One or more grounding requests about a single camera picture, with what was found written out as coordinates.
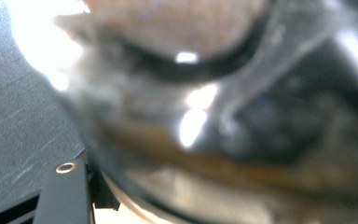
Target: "reflective surface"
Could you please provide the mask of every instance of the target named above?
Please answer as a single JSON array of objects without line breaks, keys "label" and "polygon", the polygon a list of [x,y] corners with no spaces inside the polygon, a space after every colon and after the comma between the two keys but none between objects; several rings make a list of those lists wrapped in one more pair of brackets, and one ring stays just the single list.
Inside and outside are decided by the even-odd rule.
[{"label": "reflective surface", "polygon": [[[29,13],[62,11],[32,23],[16,2],[12,15],[24,55],[134,201],[200,223],[352,223],[358,4],[349,2],[41,1]],[[201,10],[212,3],[221,15]],[[222,31],[235,36],[229,46],[193,45],[225,22],[235,24]]]}]

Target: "shiny metallic object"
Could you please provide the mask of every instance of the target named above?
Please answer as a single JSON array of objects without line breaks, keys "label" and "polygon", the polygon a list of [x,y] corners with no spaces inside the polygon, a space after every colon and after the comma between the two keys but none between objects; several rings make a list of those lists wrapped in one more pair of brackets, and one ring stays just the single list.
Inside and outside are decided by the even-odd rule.
[{"label": "shiny metallic object", "polygon": [[90,5],[136,2],[22,2],[20,49],[113,191],[175,223],[358,223],[358,1],[238,0],[254,13],[236,44],[183,51],[156,40],[170,20],[143,28],[149,46],[142,21]]}]

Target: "gray surface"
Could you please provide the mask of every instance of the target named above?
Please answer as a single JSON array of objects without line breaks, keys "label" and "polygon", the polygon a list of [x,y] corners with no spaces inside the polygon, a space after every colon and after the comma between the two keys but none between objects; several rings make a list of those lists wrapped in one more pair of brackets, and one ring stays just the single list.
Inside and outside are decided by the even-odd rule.
[{"label": "gray surface", "polygon": [[84,148],[11,37],[0,1],[0,206],[40,189],[45,170]]}]

